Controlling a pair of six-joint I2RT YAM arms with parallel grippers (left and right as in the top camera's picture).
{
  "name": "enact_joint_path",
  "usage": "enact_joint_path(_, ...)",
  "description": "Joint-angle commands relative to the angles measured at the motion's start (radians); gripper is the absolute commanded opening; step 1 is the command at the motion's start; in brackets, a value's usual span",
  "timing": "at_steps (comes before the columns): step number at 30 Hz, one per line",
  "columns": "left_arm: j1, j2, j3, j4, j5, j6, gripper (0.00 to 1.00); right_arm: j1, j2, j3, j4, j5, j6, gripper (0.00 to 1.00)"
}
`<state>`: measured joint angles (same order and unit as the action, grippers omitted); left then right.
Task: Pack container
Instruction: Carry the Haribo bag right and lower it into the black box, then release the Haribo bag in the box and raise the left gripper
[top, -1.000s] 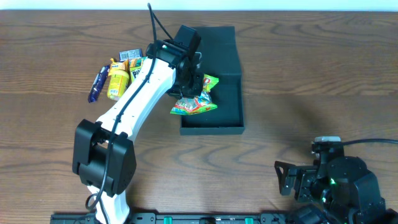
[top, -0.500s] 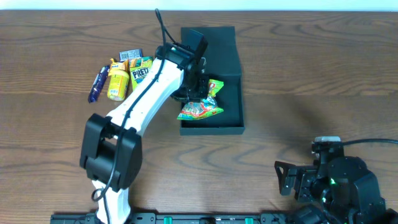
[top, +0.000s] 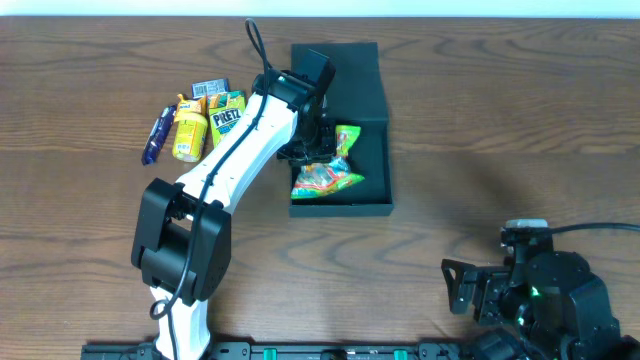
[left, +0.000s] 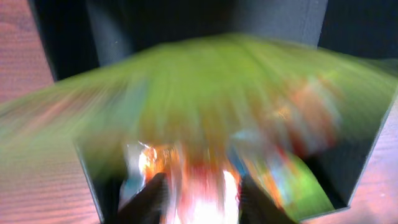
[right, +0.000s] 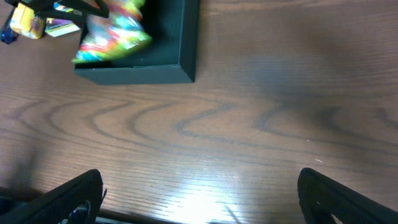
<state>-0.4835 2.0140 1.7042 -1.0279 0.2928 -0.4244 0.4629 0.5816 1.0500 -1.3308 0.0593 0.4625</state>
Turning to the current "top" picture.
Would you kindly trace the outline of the Haribo gummy candy bag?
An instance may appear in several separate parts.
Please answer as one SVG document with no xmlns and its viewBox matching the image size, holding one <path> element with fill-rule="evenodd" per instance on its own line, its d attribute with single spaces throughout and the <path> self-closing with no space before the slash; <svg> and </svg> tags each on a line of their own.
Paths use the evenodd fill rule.
<svg viewBox="0 0 640 360">
<path fill-rule="evenodd" d="M 336 155 L 328 163 L 302 166 L 291 190 L 291 199 L 316 199 L 364 181 L 365 177 L 353 173 L 348 163 L 349 150 L 360 134 L 359 126 L 337 125 Z"/>
</svg>

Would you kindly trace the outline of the dark green lidded box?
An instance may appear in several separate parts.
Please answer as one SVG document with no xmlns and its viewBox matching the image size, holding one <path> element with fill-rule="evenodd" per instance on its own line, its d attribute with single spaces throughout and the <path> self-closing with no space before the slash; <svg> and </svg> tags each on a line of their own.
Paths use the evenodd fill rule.
<svg viewBox="0 0 640 360">
<path fill-rule="evenodd" d="M 292 200 L 289 216 L 388 216 L 394 209 L 388 136 L 390 116 L 380 76 L 378 44 L 294 44 L 291 46 L 294 72 L 302 70 L 303 58 L 309 50 L 327 56 L 336 68 L 326 93 L 327 115 L 338 125 L 361 128 L 347 162 L 364 180 L 328 196 Z"/>
</svg>

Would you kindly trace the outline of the yellow plastic bottle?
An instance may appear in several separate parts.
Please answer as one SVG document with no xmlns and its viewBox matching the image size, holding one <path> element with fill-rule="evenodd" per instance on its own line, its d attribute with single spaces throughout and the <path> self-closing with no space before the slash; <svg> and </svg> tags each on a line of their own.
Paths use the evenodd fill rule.
<svg viewBox="0 0 640 360">
<path fill-rule="evenodd" d="M 201 159 L 208 121 L 199 113 L 185 112 L 176 115 L 177 130 L 172 155 L 184 162 L 197 162 Z"/>
</svg>

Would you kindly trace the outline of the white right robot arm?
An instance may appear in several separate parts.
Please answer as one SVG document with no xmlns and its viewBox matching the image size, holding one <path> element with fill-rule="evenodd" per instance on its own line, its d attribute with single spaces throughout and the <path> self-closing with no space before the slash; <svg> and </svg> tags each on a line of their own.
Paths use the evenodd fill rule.
<svg viewBox="0 0 640 360">
<path fill-rule="evenodd" d="M 535 359 L 637 359 L 639 341 L 621 334 L 609 291 L 575 252 L 541 252 L 509 266 L 444 259 L 450 311 L 474 308 L 481 326 L 510 326 L 502 346 Z"/>
</svg>

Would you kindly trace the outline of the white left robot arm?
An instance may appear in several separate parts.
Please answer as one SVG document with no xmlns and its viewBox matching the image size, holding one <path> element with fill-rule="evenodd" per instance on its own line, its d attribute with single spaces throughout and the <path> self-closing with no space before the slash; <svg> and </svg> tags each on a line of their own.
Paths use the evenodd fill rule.
<svg viewBox="0 0 640 360">
<path fill-rule="evenodd" d="M 321 107 L 334 78 L 271 70 L 257 76 L 241 118 L 213 151 L 175 182 L 154 179 L 142 195 L 131 262 L 154 296 L 157 359 L 199 359 L 210 343 L 208 300 L 231 260 L 231 217 L 278 150 L 312 162 Z"/>
</svg>

